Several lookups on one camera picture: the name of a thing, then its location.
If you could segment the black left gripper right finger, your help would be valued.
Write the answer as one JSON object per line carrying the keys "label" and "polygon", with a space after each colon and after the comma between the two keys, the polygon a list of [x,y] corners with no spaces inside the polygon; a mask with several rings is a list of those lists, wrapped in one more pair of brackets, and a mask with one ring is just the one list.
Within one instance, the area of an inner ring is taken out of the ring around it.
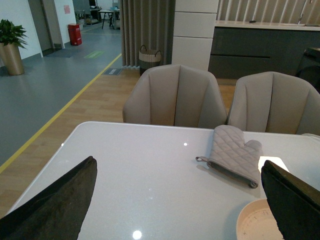
{"label": "black left gripper right finger", "polygon": [[270,160],[261,168],[268,205],[285,240],[320,238],[320,191]]}

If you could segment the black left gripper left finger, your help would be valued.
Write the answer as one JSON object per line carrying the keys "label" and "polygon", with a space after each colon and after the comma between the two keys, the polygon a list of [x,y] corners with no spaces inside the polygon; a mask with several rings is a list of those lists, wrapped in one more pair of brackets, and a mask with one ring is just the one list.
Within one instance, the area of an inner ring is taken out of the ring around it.
{"label": "black left gripper left finger", "polygon": [[0,220],[2,240],[76,240],[91,204],[97,161],[89,156]]}

